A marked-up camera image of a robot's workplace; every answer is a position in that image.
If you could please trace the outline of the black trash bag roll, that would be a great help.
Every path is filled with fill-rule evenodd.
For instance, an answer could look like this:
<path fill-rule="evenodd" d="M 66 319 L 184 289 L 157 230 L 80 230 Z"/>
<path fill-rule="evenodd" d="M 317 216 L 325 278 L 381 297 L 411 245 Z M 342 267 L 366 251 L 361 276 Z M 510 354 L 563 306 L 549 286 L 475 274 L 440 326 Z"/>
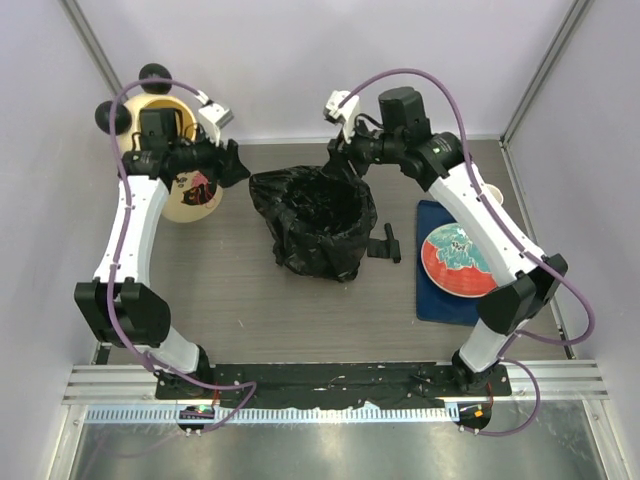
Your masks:
<path fill-rule="evenodd" d="M 401 262 L 401 249 L 399 241 L 395 238 L 393 227 L 390 223 L 384 224 L 384 239 L 370 238 L 367 244 L 367 256 L 369 258 L 390 259 L 395 264 Z"/>

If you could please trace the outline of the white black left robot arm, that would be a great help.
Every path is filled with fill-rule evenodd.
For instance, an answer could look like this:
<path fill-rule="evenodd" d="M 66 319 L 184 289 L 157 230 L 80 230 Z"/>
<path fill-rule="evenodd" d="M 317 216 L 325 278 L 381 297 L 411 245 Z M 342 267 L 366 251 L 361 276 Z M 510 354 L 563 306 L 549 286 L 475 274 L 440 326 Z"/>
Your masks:
<path fill-rule="evenodd" d="M 249 171 L 236 141 L 210 138 L 203 127 L 182 137 L 181 114 L 169 106 L 133 114 L 111 101 L 96 108 L 98 128 L 131 146 L 116 151 L 116 215 L 103 257 L 92 279 L 76 284 L 74 301 L 100 343 L 128 350 L 160 382 L 200 399 L 212 389 L 213 370 L 204 349 L 173 327 L 168 303 L 152 290 L 151 253 L 175 180 L 198 172 L 230 187 Z"/>

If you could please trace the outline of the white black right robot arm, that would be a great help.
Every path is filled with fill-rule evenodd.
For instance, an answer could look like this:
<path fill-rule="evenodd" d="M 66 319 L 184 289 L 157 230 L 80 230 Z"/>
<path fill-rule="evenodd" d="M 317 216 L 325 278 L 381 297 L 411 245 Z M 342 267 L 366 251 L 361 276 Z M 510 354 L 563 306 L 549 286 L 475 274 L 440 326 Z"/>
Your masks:
<path fill-rule="evenodd" d="M 325 168 L 363 177 L 372 165 L 399 166 L 478 247 L 496 286 L 478 301 L 478 320 L 454 353 L 451 371 L 455 389 L 472 395 L 488 383 L 516 330 L 549 303 L 568 265 L 559 254 L 546 255 L 521 231 L 482 183 L 477 167 L 466 162 L 456 135 L 432 131 L 418 91 L 393 88 L 380 94 L 378 103 L 382 123 L 370 130 L 357 95 L 331 93 L 324 116 L 341 132 L 328 144 Z"/>

